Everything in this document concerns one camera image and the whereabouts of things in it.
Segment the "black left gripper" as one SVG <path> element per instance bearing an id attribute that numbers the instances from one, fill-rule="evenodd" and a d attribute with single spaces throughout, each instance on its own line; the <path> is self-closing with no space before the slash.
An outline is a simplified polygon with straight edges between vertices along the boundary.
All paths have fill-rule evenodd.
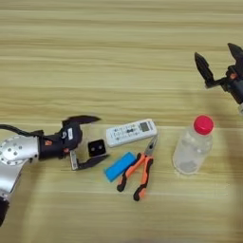
<path id="1" fill-rule="evenodd" d="M 62 121 L 63 125 L 68 125 L 72 122 L 78 124 L 87 124 L 99 121 L 100 118 L 95 116 L 73 116 Z M 46 139 L 39 140 L 39 160 L 47 159 L 63 159 L 69 153 L 75 150 L 80 143 L 80 134 L 74 132 L 59 132 L 48 136 Z M 108 155 L 97 156 L 88 159 L 84 163 L 78 163 L 78 169 L 84 170 L 96 166 L 103 160 L 107 159 Z"/>

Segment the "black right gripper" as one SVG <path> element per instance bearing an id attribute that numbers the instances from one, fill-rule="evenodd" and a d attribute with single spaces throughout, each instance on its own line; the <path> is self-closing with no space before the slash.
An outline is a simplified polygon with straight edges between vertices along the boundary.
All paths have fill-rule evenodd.
<path id="1" fill-rule="evenodd" d="M 228 44 L 229 50 L 235 59 L 235 64 L 243 66 L 243 49 L 235 44 Z M 207 88 L 221 86 L 225 92 L 230 93 L 238 104 L 243 103 L 243 76 L 235 69 L 234 65 L 230 65 L 226 71 L 226 76 L 215 80 L 209 64 L 203 56 L 195 53 L 196 68 L 204 79 Z"/>

